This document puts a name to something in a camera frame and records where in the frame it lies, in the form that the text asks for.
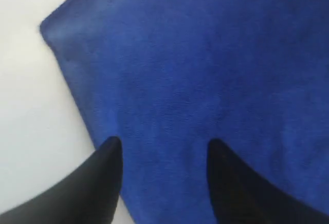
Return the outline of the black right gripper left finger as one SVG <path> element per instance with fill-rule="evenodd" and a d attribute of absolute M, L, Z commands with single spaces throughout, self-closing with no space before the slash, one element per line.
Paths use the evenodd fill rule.
<path fill-rule="evenodd" d="M 122 174 L 121 141 L 109 137 L 56 185 L 1 214 L 1 223 L 112 223 Z"/>

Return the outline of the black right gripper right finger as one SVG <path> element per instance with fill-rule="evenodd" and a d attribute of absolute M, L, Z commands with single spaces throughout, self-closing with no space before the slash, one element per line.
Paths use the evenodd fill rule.
<path fill-rule="evenodd" d="M 208 143 L 207 182 L 217 223 L 328 223 L 328 215 L 272 185 L 220 139 Z"/>

